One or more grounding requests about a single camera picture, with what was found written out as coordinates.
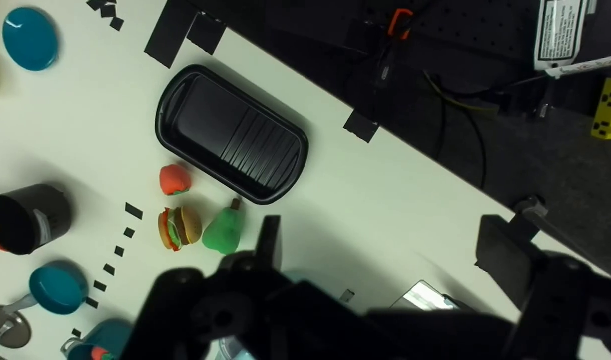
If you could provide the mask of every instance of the label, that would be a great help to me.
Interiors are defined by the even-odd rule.
[[[52,241],[48,216],[40,211],[32,211],[32,213],[34,213],[34,219],[38,221],[38,226],[40,226],[40,244],[44,247]]]
[[[541,0],[535,68],[571,64],[581,48],[587,0]]]
[[[424,312],[458,310],[458,307],[450,299],[434,291],[424,281],[418,282],[404,299]]]

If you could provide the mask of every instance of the green toy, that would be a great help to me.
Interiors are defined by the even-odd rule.
[[[240,247],[244,231],[242,198],[232,201],[204,233],[204,247],[222,254],[232,254]]]

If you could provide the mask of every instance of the black plastic container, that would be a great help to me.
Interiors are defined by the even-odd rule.
[[[308,159],[306,135],[202,66],[166,89],[158,140],[256,205],[282,198]]]
[[[66,196],[36,184],[0,195],[0,249],[12,254],[32,254],[70,231],[72,208]]]

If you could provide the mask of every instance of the white table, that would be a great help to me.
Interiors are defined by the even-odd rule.
[[[24,4],[0,0],[0,27]],[[168,70],[144,54],[164,0],[120,0],[122,33],[86,0],[34,6],[58,25],[62,54],[54,68],[30,74],[8,58],[0,38],[0,193],[60,181],[76,198],[76,224],[32,257],[0,252],[0,272],[8,274],[0,277],[0,305],[16,300],[30,272],[56,259],[76,260],[108,293],[92,291],[100,308],[82,307],[68,318],[40,308],[24,312],[34,341],[16,353],[0,348],[2,357],[58,358],[72,328],[86,335],[104,318],[134,321],[160,272],[176,266],[214,272],[222,257],[200,244],[166,252],[156,231],[164,207],[190,201],[208,221],[234,196],[202,173],[194,173],[196,186],[184,198],[158,191],[158,171],[176,159],[154,136],[154,110],[164,87],[188,64],[230,66],[292,109],[298,114],[292,121],[312,144],[308,166],[286,198],[272,207],[246,205],[242,249],[254,247],[266,214],[282,214],[286,274],[312,278],[334,296],[356,291],[350,307],[358,312],[388,307],[426,281],[480,310],[517,318],[501,291],[474,266],[480,216],[511,214],[386,131],[364,144],[344,131],[352,109],[254,44],[226,33],[208,56],[186,42]],[[128,216],[124,203],[140,207],[144,221]],[[122,236],[126,226],[136,231],[134,241]],[[537,244],[571,254],[547,236]],[[124,259],[114,257],[114,247],[126,249]],[[583,358],[601,357],[609,358],[597,343],[583,343]]]

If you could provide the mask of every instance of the black cup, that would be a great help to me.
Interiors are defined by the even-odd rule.
[[[64,193],[36,184],[0,195],[0,247],[12,254],[30,254],[60,238],[72,224]]]

